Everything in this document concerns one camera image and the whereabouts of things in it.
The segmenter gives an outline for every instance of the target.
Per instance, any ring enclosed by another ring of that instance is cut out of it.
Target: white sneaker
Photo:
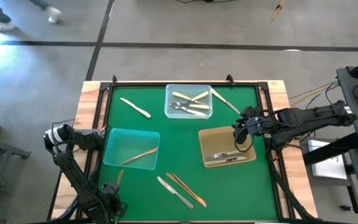
[[[14,29],[16,29],[16,26],[11,24],[10,22],[8,23],[0,22],[0,32],[11,31]]]
[[[58,23],[60,18],[62,17],[62,12],[60,12],[60,10],[58,9],[55,9],[54,7],[48,7],[47,13],[49,16],[48,21],[53,24]]]

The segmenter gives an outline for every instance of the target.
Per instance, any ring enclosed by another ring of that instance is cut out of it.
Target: green tabletop
[[[217,86],[214,89],[240,111],[258,106],[254,86]],[[147,119],[120,100],[133,102],[149,112]],[[119,196],[129,205],[124,221],[226,221],[277,220],[263,138],[254,139],[256,160],[205,168],[198,132],[230,126],[239,115],[213,96],[209,119],[168,119],[164,113],[165,87],[114,87],[108,125],[112,128],[155,131],[160,145],[155,170],[124,168]],[[99,186],[116,182],[122,167],[101,167]],[[207,207],[190,197],[165,173],[176,174],[204,199]],[[194,205],[190,210],[157,180],[160,176]]]

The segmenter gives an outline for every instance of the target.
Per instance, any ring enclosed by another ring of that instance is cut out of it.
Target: clear plastic container
[[[211,86],[167,85],[165,114],[168,118],[208,119],[212,112]]]
[[[113,128],[110,131],[103,163],[107,166],[154,170],[157,163],[159,143],[160,134],[156,132]],[[153,149],[155,149],[155,152],[123,164],[129,159]]]

